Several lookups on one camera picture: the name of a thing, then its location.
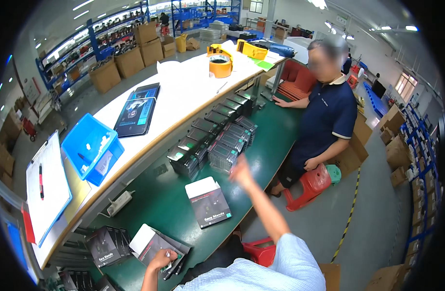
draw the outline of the yellow black floor tape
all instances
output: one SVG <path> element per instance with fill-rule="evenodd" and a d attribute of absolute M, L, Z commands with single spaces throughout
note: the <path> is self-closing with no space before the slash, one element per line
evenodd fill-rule
<path fill-rule="evenodd" d="M 334 260 L 337 257 L 337 254 L 339 253 L 340 247 L 343 243 L 343 239 L 345 237 L 345 234 L 348 230 L 348 225 L 350 224 L 350 221 L 352 220 L 352 214 L 353 214 L 353 208 L 355 207 L 356 202 L 356 194 L 358 194 L 358 183 L 359 183 L 359 171 L 361 170 L 361 167 L 358 168 L 358 177 L 356 178 L 356 187 L 355 187 L 355 197 L 353 198 L 353 204 L 352 204 L 352 210 L 350 211 L 350 216 L 348 217 L 347 226 L 345 227 L 345 230 L 343 231 L 342 239 L 340 240 L 339 247 L 336 250 L 336 253 L 334 254 L 334 257 L 332 258 L 331 264 L 334 262 Z"/>

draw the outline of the white table surface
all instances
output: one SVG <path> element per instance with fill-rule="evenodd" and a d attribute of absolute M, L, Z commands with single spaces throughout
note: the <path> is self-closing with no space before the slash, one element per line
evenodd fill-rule
<path fill-rule="evenodd" d="M 223 88 L 219 91 L 220 94 L 242 80 L 262 72 L 260 67 L 256 66 L 247 56 L 236 52 L 235 45 L 233 45 L 231 41 L 230 43 L 224 43 L 223 47 L 233 55 L 233 71 L 229 77 L 221 79 L 210 77 L 208 73 L 209 62 L 206 54 L 193 57 L 182 63 L 177 61 L 164 62 L 157 65 L 157 74 L 136 84 L 93 115 L 104 125 L 113 128 L 132 91 L 140 86 L 157 82 L 161 85 L 149 132 L 144 136 L 120 139 L 121 144 L 124 146 L 124 153 L 111 168 L 103 180 L 102 185 L 110 180 L 117 172 L 124 171 L 125 169 L 122 169 L 124 165 L 134 158 L 137 159 L 135 155 L 154 139 L 158 138 L 164 131 L 185 118 L 190 112 L 211 101 L 218 95 L 217 91 L 222 86 Z M 271 63 L 278 63 L 283 59 L 284 57 L 270 52 L 265 60 Z M 90 186 L 92 189 L 77 212 L 79 212 L 101 188 L 101 185 L 98 187 L 90 184 Z M 81 221 L 73 225 L 73 229 L 75 229 L 80 222 Z M 61 236 L 62 232 L 68 226 L 69 223 L 63 214 L 53 225 L 40 248 L 32 244 L 33 251 L 41 269 L 44 268 L 49 257 L 54 252 L 53 248 L 57 245 L 58 240 L 66 239 Z"/>

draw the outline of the tablet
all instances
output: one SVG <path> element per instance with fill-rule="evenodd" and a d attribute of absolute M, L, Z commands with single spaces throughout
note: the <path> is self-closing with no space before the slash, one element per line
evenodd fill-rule
<path fill-rule="evenodd" d="M 138 87 L 127 98 L 114 130 L 118 137 L 141 136 L 148 133 L 160 84 Z"/>

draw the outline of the green plastic stool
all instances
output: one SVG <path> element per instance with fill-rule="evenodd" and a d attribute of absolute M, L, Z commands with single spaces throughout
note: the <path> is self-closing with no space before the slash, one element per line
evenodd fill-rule
<path fill-rule="evenodd" d="M 331 177 L 332 185 L 337 185 L 342 178 L 342 172 L 336 165 L 326 165 L 326 169 L 328 170 L 329 176 Z"/>

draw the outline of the navy polo shirt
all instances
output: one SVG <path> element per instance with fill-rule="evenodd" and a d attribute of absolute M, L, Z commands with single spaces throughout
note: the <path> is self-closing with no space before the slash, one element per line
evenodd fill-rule
<path fill-rule="evenodd" d="M 300 123 L 300 134 L 292 149 L 292 163 L 303 169 L 305 162 L 322 154 L 338 138 L 351 139 L 357 105 L 346 77 L 324 85 L 318 82 Z"/>

